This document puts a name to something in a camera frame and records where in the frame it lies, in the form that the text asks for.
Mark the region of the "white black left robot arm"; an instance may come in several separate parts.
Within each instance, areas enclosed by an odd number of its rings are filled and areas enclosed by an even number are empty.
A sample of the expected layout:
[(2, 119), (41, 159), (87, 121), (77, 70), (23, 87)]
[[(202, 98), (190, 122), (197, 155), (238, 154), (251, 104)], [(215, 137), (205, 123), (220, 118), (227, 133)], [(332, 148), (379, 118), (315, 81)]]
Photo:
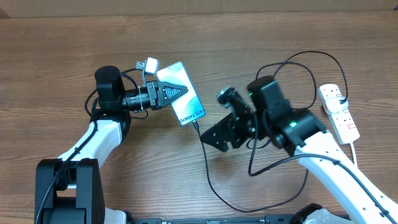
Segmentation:
[(95, 72), (98, 97), (87, 108), (87, 132), (56, 159), (43, 159), (36, 168), (35, 223), (134, 223), (131, 214), (107, 208), (100, 168), (126, 138), (132, 112), (160, 110), (189, 96), (187, 83), (175, 78), (124, 87), (126, 72), (108, 65)]

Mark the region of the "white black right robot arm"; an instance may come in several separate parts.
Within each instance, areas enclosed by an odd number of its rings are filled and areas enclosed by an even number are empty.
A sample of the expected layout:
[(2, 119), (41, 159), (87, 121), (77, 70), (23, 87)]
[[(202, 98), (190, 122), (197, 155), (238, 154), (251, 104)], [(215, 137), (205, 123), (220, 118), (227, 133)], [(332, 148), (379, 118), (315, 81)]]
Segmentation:
[(383, 194), (346, 156), (325, 125), (308, 109), (294, 110), (272, 76), (247, 86), (255, 108), (234, 88), (217, 100), (232, 112), (201, 134), (203, 143), (223, 152), (248, 139), (268, 138), (289, 157), (249, 175), (257, 176), (285, 162), (297, 160), (311, 172), (347, 211), (354, 223), (397, 223), (397, 203)]

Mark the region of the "blue Galaxy smartphone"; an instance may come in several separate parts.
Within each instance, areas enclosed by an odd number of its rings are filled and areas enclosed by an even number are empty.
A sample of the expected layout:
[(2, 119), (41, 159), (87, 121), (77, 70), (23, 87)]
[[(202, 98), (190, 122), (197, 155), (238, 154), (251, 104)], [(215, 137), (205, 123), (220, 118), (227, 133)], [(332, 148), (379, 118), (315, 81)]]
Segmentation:
[(184, 86), (187, 89), (186, 93), (171, 102), (181, 126), (185, 126), (206, 114), (182, 62), (177, 62), (159, 70), (157, 78), (161, 82)]

